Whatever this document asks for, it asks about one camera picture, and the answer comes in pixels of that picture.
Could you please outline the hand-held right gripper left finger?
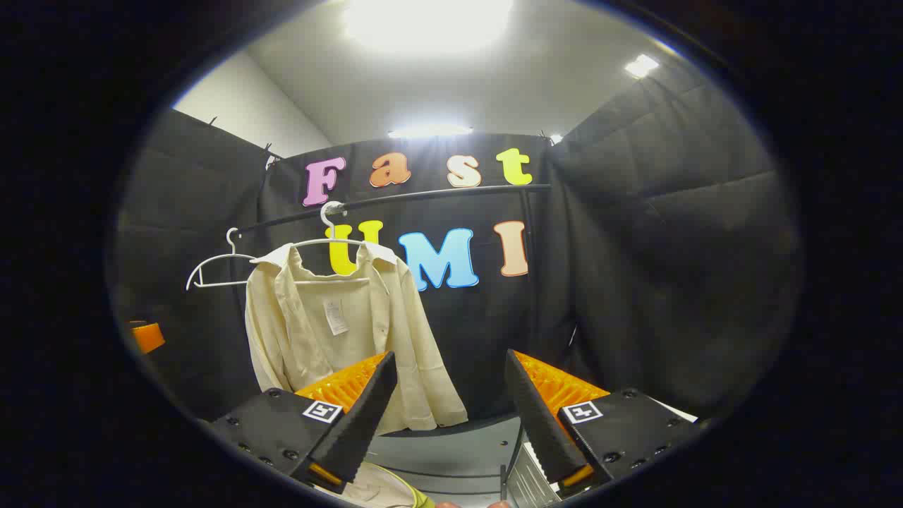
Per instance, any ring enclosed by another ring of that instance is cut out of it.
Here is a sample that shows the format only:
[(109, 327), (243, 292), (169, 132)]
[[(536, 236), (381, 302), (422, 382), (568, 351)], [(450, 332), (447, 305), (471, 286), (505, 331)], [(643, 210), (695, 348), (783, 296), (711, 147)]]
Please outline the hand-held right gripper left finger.
[(282, 475), (341, 494), (357, 476), (396, 389), (395, 356), (374, 355), (299, 392), (265, 390), (210, 428)]

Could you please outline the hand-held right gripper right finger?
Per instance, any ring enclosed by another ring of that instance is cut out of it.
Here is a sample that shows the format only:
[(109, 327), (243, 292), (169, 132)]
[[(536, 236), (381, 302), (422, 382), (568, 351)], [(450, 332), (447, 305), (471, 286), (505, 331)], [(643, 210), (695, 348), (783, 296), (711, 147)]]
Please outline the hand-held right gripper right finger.
[(505, 382), (546, 481), (564, 495), (638, 475), (702, 431), (638, 389), (609, 392), (513, 349)]

